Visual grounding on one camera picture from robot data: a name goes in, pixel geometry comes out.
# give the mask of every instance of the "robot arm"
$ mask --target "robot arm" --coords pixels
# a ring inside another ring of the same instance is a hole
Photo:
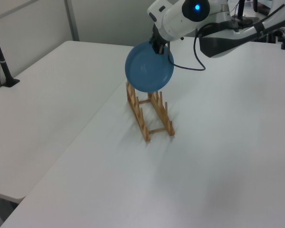
[[[268,17],[249,28],[239,28],[229,12],[227,0],[179,0],[174,5],[156,0],[147,10],[154,21],[152,46],[163,54],[163,46],[200,29],[199,45],[208,57],[232,49],[285,25],[285,0],[273,0]]]

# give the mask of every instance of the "plastic plate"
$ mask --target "plastic plate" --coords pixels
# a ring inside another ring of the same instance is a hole
[[[152,93],[163,88],[170,80],[174,66],[168,61],[168,48],[164,54],[155,54],[152,44],[145,41],[136,45],[125,62],[125,75],[137,90]]]

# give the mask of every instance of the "white table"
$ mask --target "white table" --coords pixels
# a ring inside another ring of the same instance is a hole
[[[163,89],[175,137],[144,141],[124,80],[2,228],[285,228],[285,51],[199,55]]]
[[[68,41],[0,88],[0,197],[33,189],[122,82],[130,50]]]

